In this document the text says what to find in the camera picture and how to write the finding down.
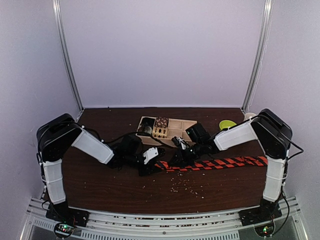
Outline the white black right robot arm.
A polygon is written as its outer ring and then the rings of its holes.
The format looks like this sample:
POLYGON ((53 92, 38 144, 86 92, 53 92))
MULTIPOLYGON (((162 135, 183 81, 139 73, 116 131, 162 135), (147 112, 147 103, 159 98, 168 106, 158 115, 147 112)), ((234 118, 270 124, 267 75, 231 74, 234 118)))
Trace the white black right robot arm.
POLYGON ((214 155, 231 147, 250 141, 258 141, 267 158, 266 182, 262 195, 262 206, 256 210, 259 220, 268 220, 275 212, 274 203, 279 200, 289 149, 292 145, 293 131, 270 109, 263 109, 258 115, 235 126, 223 129, 215 135, 210 135, 201 123, 196 123, 186 129, 193 145, 186 148, 178 147, 169 161, 169 166, 191 166, 203 155, 214 155))

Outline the aluminium front rail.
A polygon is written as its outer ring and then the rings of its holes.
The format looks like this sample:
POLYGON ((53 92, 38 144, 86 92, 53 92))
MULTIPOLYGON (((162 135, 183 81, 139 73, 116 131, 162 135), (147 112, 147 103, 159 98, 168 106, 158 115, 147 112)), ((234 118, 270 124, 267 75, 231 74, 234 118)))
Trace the aluminium front rail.
MULTIPOLYGON (((305 228, 296 197, 288 197, 288 206, 279 201, 282 216, 271 221, 243 225, 239 211, 253 207, 185 214, 127 214, 88 210, 86 226, 77 226, 66 240, 311 240, 305 228), (272 237, 259 236, 256 230, 275 224, 272 237)), ((46 218, 48 203, 31 198, 23 218, 18 240, 61 240, 54 234, 57 221, 46 218)))

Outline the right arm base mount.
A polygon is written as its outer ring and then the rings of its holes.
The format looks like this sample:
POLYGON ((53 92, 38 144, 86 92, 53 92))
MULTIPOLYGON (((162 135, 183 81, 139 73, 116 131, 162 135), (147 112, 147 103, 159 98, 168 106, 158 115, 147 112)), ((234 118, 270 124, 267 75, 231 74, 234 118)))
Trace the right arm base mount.
POLYGON ((271 202, 264 198, 261 199, 258 207, 244 209, 238 212, 242 226, 254 225, 255 233, 264 239, 275 236, 285 226, 290 215, 289 202, 284 195, 282 196, 282 199, 286 204, 287 214, 281 226, 276 227, 275 223, 276 218, 283 216, 279 205, 279 199, 275 202, 271 202))

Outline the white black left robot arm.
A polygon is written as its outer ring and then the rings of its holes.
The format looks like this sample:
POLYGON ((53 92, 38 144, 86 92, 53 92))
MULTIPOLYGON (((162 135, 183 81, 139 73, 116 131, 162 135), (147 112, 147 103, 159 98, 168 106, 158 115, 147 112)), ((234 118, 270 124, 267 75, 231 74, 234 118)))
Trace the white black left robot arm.
POLYGON ((139 152, 142 141, 135 133, 120 137, 120 143, 111 146, 99 134, 79 125, 68 113, 41 126, 36 133, 37 160, 41 179, 46 186, 52 213, 61 222, 72 218, 63 183, 62 161, 69 148, 76 148, 108 167, 121 168, 130 165, 144 176, 155 167, 161 149, 151 147, 139 152))

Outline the red navy striped tie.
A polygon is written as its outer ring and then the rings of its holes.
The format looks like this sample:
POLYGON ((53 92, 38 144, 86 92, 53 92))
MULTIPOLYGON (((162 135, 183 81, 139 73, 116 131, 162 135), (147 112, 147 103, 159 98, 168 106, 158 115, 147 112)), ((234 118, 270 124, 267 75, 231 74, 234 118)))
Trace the red navy striped tie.
POLYGON ((198 162, 195 162, 193 165, 187 165, 183 167, 169 166, 166 161, 158 161, 155 166, 166 172, 187 172, 232 169, 244 166, 267 167, 268 160, 264 156, 242 156, 233 158, 200 160, 198 162))

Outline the left aluminium frame post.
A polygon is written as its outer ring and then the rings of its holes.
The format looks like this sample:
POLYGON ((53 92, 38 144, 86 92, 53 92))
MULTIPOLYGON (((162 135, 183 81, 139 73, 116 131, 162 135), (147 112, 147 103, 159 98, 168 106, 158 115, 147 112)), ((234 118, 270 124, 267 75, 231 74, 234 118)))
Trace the left aluminium frame post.
POLYGON ((55 18, 55 23, 57 26, 57 32, 58 32, 58 37, 59 37, 59 42, 61 46, 61 51, 62 51, 62 57, 63 57, 63 62, 66 70, 66 74, 68 77, 68 81, 70 83, 71 91, 74 96, 75 102, 77 104, 77 108, 79 109, 80 112, 84 110, 80 93, 76 84, 74 72, 72 69, 72 64, 71 64, 71 59, 68 51, 68 46, 67 46, 67 41, 66 41, 66 35, 65 35, 65 30, 64 30, 64 25, 63 25, 63 18, 62 18, 62 12, 61 12, 61 3, 59 0, 53 0, 52 1, 52 7, 53 7, 53 14, 55 18))

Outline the wooden compartment box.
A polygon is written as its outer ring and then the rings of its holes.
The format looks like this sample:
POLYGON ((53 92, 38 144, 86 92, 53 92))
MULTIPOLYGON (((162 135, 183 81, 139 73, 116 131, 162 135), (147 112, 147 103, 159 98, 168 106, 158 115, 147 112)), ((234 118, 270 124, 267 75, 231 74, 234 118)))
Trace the wooden compartment box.
POLYGON ((155 141, 150 135, 156 140, 160 140, 162 143, 174 148, 176 147, 172 141, 174 137, 182 138, 189 145, 193 145, 194 143, 186 130, 196 123, 196 120, 142 116, 135 135, 141 139, 144 145, 161 145, 160 142, 155 141))

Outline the green bowl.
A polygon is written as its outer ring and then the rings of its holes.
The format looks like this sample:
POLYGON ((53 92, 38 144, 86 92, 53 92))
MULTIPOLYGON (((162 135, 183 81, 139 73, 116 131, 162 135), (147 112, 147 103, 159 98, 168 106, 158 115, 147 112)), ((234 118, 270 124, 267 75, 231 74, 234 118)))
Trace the green bowl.
POLYGON ((229 128, 234 127, 236 125, 237 125, 237 123, 235 123, 234 121, 225 119, 219 123, 219 129, 222 131, 223 129, 229 129, 229 128))

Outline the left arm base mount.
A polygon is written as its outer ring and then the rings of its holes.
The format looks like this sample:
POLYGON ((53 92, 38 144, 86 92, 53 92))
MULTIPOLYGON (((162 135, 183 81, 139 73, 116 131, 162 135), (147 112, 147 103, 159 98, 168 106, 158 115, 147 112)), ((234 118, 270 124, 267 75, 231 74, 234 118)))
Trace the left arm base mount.
POLYGON ((53 204, 48 199, 41 204, 41 207, 46 210, 47 219, 57 222, 53 227, 53 233, 59 240, 69 238, 77 227, 86 227, 90 216, 86 210, 69 207, 67 200, 53 204))

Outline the dark patterned rolled tie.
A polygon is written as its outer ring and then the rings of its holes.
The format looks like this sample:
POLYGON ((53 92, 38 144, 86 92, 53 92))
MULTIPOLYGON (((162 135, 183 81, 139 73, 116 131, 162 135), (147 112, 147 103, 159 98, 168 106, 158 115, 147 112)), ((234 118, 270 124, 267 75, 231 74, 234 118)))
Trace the dark patterned rolled tie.
POLYGON ((138 135, 141 136, 150 136, 153 133, 153 127, 149 125, 142 125, 138 129, 138 135))

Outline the aluminium frame post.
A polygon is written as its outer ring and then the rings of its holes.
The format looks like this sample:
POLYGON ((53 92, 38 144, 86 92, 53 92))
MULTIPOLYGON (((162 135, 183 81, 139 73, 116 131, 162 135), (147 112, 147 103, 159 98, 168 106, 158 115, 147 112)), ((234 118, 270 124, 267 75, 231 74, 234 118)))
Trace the aluminium frame post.
POLYGON ((66 70, 66 74, 68 77, 68 81, 70 83, 71 91, 74 96, 75 102, 77 104, 77 108, 79 109, 80 112, 84 110, 80 93, 76 84, 74 72, 72 69, 72 64, 71 64, 71 59, 68 51, 68 46, 67 46, 67 41, 66 41, 66 35, 65 35, 65 30, 64 30, 64 25, 63 25, 63 18, 62 18, 62 12, 61 12, 61 3, 59 0, 53 0, 52 1, 52 7, 53 7, 53 14, 55 18, 55 23, 57 26, 57 32, 58 32, 58 37, 59 37, 59 42, 61 46, 61 51, 62 51, 62 57, 63 57, 63 62, 66 70))
POLYGON ((268 41, 269 31, 270 31, 273 4, 274 4, 273 0, 264 1, 263 16, 262 16, 262 21, 260 26, 258 45, 255 53, 255 58, 254 58, 253 67, 250 74, 246 94, 241 107, 241 110, 243 113, 247 113, 249 111, 250 105, 252 104, 252 100, 254 98, 256 87, 258 84, 260 70, 262 68, 262 60, 263 60, 263 56, 266 48, 266 43, 268 41))

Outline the brown floral rolled tie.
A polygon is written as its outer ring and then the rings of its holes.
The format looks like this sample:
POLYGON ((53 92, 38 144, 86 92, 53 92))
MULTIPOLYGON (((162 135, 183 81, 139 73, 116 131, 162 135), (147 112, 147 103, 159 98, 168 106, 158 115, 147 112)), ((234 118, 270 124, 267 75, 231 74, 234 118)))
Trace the brown floral rolled tie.
POLYGON ((156 128, 167 128, 169 124, 169 119, 167 117, 157 117, 155 119, 154 126, 156 128))

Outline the black rolled tie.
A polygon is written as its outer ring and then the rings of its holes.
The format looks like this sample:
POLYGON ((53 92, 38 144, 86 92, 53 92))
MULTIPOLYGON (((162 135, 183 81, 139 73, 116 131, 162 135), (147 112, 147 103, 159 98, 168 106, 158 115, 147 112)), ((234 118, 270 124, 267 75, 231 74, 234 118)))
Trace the black rolled tie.
POLYGON ((149 126, 153 127, 155 124, 156 119, 152 117, 142 117, 140 124, 142 126, 149 126))

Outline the beige patterned rolled tie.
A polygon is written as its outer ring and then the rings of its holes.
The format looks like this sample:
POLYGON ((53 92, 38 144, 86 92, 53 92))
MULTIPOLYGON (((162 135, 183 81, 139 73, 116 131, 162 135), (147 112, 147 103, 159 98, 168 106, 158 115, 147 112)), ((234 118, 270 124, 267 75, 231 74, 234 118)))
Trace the beige patterned rolled tie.
POLYGON ((152 136, 154 138, 166 139, 168 137, 168 128, 153 127, 152 136))

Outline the right aluminium frame post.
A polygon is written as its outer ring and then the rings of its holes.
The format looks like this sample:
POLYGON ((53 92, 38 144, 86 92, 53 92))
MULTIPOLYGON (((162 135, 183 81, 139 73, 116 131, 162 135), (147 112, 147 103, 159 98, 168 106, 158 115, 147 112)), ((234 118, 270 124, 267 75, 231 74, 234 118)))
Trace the right aluminium frame post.
POLYGON ((269 31, 270 31, 273 4, 274 4, 273 0, 264 1, 263 16, 262 16, 262 21, 260 26, 258 45, 255 53, 255 58, 254 58, 253 67, 250 74, 246 94, 241 107, 241 110, 243 113, 247 113, 249 111, 250 105, 252 104, 252 100, 254 98, 256 87, 258 84, 260 70, 262 68, 262 60, 263 60, 263 56, 266 48, 266 43, 268 41, 269 31))

